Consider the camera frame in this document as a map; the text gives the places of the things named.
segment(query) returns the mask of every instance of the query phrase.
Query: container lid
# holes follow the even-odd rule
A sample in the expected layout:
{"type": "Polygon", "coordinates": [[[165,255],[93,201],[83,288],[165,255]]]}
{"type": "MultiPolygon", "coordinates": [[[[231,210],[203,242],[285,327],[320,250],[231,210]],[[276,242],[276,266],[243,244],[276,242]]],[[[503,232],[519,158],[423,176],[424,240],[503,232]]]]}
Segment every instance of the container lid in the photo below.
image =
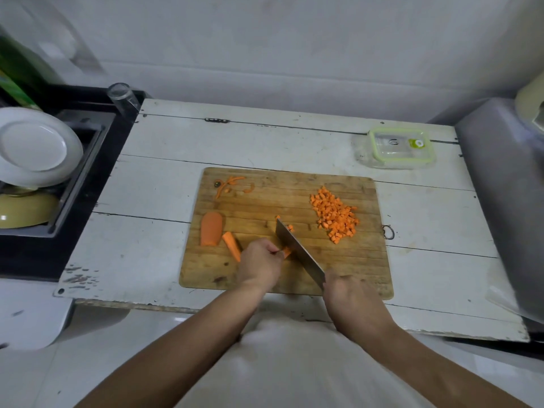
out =
{"type": "Polygon", "coordinates": [[[368,132],[372,155],[381,163],[425,165],[435,161],[435,151],[423,130],[377,128],[368,132]]]}

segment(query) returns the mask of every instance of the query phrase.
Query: cleaver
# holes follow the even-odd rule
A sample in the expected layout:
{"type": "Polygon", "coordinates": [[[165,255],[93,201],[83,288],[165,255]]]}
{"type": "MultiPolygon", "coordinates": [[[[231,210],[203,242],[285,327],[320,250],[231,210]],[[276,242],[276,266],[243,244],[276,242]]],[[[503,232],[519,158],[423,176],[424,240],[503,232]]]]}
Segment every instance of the cleaver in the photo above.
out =
{"type": "Polygon", "coordinates": [[[303,264],[306,272],[312,277],[317,285],[323,290],[323,283],[325,283],[325,272],[316,260],[308,253],[304,246],[296,239],[296,237],[289,231],[289,229],[280,221],[276,219],[276,235],[282,241],[282,243],[289,247],[293,253],[296,253],[296,257],[303,264]]]}

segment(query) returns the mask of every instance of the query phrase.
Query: white plate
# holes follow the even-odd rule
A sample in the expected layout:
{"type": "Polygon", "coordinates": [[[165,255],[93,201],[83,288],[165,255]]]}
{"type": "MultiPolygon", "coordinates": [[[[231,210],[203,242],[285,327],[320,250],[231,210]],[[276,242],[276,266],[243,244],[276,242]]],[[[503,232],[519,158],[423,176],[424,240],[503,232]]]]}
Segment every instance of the white plate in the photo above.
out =
{"type": "Polygon", "coordinates": [[[0,180],[42,188],[70,177],[83,156],[76,133],[37,110],[0,109],[0,180]]]}

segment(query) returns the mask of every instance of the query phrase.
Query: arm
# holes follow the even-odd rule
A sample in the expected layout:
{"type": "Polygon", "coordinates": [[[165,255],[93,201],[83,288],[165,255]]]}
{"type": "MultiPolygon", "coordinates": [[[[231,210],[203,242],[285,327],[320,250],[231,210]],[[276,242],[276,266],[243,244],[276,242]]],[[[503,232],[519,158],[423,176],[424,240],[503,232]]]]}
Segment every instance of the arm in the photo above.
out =
{"type": "Polygon", "coordinates": [[[241,255],[237,285],[116,369],[76,407],[173,407],[235,343],[277,282],[283,253],[268,239],[241,255]]]}
{"type": "Polygon", "coordinates": [[[398,327],[369,283],[327,273],[324,288],[336,329],[438,408],[527,407],[398,327]]]}

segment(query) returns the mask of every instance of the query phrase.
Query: hand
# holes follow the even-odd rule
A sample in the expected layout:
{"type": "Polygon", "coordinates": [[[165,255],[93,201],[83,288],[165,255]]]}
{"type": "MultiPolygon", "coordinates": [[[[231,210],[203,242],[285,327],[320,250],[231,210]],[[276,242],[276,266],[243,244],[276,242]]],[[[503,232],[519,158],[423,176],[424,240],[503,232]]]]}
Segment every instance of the hand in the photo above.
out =
{"type": "Polygon", "coordinates": [[[267,238],[254,240],[241,253],[237,285],[255,286],[264,295],[276,285],[284,259],[283,252],[267,238]]]}
{"type": "Polygon", "coordinates": [[[364,349],[400,329],[370,283],[328,271],[323,288],[327,312],[338,332],[364,349]]]}

